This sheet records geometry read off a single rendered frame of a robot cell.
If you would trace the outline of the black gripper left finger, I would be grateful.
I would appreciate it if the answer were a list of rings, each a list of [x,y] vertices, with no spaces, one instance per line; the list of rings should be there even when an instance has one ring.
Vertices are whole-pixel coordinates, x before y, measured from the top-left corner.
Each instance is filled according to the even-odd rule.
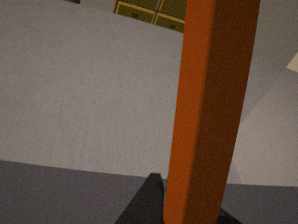
[[[150,172],[136,196],[113,224],[162,224],[164,184],[158,172]]]

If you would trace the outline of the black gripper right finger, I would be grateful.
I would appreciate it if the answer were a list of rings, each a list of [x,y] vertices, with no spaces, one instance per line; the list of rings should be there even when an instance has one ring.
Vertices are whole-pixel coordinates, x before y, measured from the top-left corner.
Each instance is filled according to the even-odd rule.
[[[217,224],[241,224],[241,222],[239,222],[237,218],[230,216],[230,214],[227,213],[227,210],[220,208]]]

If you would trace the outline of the orange handle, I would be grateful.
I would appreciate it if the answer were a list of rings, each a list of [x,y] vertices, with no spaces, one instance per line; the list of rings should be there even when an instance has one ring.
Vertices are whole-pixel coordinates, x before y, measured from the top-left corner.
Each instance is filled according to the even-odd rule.
[[[162,224],[217,224],[261,0],[186,0]]]

